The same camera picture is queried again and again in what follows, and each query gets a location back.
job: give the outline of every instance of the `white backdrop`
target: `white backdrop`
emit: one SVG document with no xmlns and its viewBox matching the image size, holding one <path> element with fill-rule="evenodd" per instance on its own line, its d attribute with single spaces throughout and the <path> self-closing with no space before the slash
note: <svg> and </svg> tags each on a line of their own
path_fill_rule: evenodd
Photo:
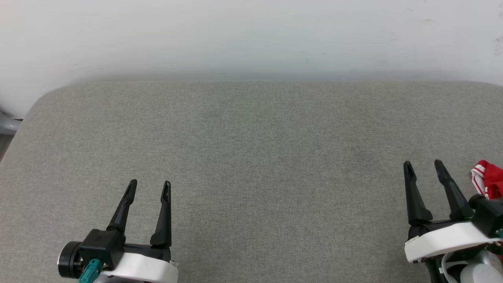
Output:
<svg viewBox="0 0 503 283">
<path fill-rule="evenodd" d="M 503 85 L 502 0 L 3 0 L 0 107 L 73 81 Z"/>
</svg>

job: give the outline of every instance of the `gray table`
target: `gray table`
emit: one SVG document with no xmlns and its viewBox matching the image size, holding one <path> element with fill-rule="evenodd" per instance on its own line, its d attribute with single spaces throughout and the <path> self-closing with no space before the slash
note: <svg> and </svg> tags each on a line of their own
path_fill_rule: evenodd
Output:
<svg viewBox="0 0 503 283">
<path fill-rule="evenodd" d="M 503 165 L 503 88 L 435 83 L 71 86 L 42 97 L 0 163 L 0 281 L 71 282 L 56 260 L 104 229 L 138 179 L 128 242 L 148 243 L 167 179 L 180 283 L 428 282 L 403 252 L 402 163 L 436 219 L 433 161 L 467 196 Z"/>
</svg>

